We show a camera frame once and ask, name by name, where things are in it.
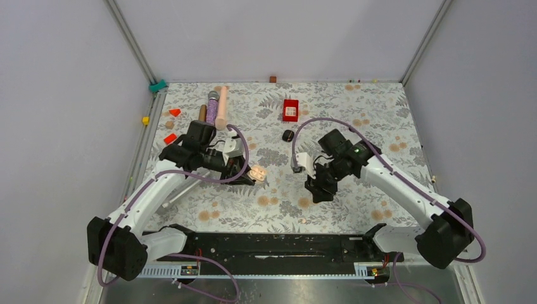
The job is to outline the beige earbud charging case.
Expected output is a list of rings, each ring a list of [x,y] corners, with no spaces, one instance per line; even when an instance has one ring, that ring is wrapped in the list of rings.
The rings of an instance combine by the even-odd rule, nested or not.
[[[259,165],[253,165],[247,174],[252,180],[263,182],[266,179],[267,170]]]

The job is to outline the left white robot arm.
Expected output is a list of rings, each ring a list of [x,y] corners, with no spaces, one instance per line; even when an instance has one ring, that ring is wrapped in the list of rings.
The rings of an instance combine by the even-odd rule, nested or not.
[[[187,178],[215,184],[254,185],[250,171],[248,143],[242,132],[228,124],[228,137],[221,150],[212,141],[214,125],[199,120],[190,123],[185,134],[174,139],[160,153],[149,177],[106,218],[94,217],[87,226],[88,255],[97,267],[98,281],[107,271],[126,281],[135,279],[146,263],[175,254],[189,260],[196,254],[195,241],[185,229],[171,226],[145,234],[144,229],[159,207]]]

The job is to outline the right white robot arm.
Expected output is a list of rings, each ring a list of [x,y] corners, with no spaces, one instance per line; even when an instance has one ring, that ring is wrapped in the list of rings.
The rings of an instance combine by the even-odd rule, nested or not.
[[[367,231],[363,252],[369,260],[378,261],[387,253],[410,253],[438,269],[460,260],[475,238],[472,208],[466,200],[452,201],[416,184],[379,148],[364,140],[353,144],[337,129],[322,137],[319,144],[329,157],[325,164],[315,163],[308,153],[294,156],[294,171],[306,171],[305,188],[314,203],[332,201],[338,183],[355,176],[387,194],[417,222],[415,227],[377,224]]]

